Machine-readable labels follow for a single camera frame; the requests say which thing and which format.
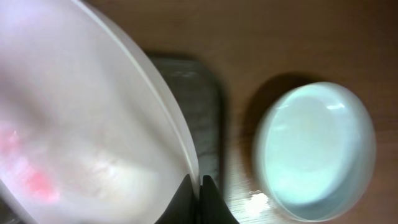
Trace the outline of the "pink plate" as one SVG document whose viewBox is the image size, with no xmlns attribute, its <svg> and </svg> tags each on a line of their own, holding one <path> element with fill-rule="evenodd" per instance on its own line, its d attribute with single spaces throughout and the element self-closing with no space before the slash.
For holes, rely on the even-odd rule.
<svg viewBox="0 0 398 224">
<path fill-rule="evenodd" d="M 25 223 L 155 223 L 200 194 L 187 122 L 85 1 L 1 2 L 1 198 Z"/>
</svg>

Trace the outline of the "pale green plate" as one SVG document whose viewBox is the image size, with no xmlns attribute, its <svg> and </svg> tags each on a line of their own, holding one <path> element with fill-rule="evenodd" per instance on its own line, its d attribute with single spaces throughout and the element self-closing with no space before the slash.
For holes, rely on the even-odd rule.
<svg viewBox="0 0 398 224">
<path fill-rule="evenodd" d="M 300 222 L 332 220 L 364 195 L 376 162 L 370 115 L 347 88 L 316 82 L 278 97 L 254 140 L 261 189 Z"/>
</svg>

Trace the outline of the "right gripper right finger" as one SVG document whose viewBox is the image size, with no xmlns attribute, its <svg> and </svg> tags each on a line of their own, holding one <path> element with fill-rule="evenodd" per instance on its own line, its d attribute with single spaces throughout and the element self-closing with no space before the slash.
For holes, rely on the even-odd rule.
<svg viewBox="0 0 398 224">
<path fill-rule="evenodd" d="M 200 216 L 201 224 L 239 224 L 209 175 L 203 176 L 200 188 Z"/>
</svg>

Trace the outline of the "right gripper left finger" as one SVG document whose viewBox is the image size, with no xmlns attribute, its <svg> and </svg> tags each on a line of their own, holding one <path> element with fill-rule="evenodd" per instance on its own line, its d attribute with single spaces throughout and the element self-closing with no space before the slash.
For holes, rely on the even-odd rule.
<svg viewBox="0 0 398 224">
<path fill-rule="evenodd" d="M 191 178 L 187 174 L 165 212 L 155 224 L 195 224 L 196 215 L 197 199 L 193 192 Z"/>
</svg>

